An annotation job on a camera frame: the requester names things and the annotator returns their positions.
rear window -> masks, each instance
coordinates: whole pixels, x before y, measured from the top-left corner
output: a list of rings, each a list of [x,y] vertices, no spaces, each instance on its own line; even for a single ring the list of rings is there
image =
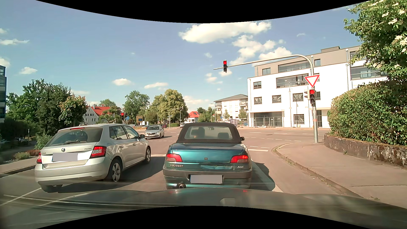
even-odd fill
[[[85,129],[77,130],[63,130],[58,132],[53,138],[45,145],[71,145],[84,142],[98,142],[101,139],[103,128],[101,127],[86,127]]]
[[[191,126],[186,131],[184,138],[232,140],[233,136],[227,126]]]

triangular sign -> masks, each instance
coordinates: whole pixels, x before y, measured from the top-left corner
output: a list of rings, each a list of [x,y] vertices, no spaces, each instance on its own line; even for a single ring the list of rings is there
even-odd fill
[[[310,75],[310,76],[306,76],[304,78],[309,83],[309,85],[311,85],[311,87],[313,88],[315,86],[315,83],[317,83],[319,75]]]

stone wall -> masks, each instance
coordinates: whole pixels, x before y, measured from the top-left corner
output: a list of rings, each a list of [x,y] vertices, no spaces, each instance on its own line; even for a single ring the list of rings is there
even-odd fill
[[[381,161],[391,165],[407,167],[407,146],[359,141],[325,134],[325,146],[372,161]]]

sidewalk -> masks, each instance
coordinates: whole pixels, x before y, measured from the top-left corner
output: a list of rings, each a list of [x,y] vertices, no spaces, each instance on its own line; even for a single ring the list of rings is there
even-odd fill
[[[407,170],[342,154],[324,143],[286,144],[277,155],[343,193],[407,208]]]

car wheel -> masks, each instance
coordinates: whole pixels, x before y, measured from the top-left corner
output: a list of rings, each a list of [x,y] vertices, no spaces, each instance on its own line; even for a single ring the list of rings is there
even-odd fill
[[[118,159],[114,159],[109,167],[109,172],[106,177],[106,181],[118,182],[122,173],[122,164]]]
[[[61,189],[61,187],[62,187],[62,185],[44,185],[44,186],[41,186],[41,189],[44,192],[51,193],[51,192],[58,192]]]
[[[148,164],[151,161],[151,149],[147,147],[146,149],[146,159],[143,161],[144,164]]]

